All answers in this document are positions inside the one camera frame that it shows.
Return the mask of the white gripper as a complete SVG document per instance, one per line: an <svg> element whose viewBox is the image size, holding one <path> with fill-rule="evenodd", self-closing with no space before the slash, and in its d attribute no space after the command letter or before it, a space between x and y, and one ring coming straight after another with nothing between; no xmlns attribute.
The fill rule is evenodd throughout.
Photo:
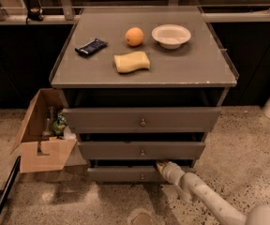
<svg viewBox="0 0 270 225"><path fill-rule="evenodd" d="M181 178L185 175L185 172L176 163L168 160L157 160L157 169L164 179L173 185L179 185Z"/></svg>

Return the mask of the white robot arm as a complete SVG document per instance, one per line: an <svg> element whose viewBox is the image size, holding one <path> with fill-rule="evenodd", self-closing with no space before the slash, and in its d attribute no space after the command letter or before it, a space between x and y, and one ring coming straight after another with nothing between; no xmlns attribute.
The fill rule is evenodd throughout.
<svg viewBox="0 0 270 225"><path fill-rule="evenodd" d="M227 108L196 173L157 169L186 203L203 203L219 225L270 225L270 97L262 108Z"/></svg>

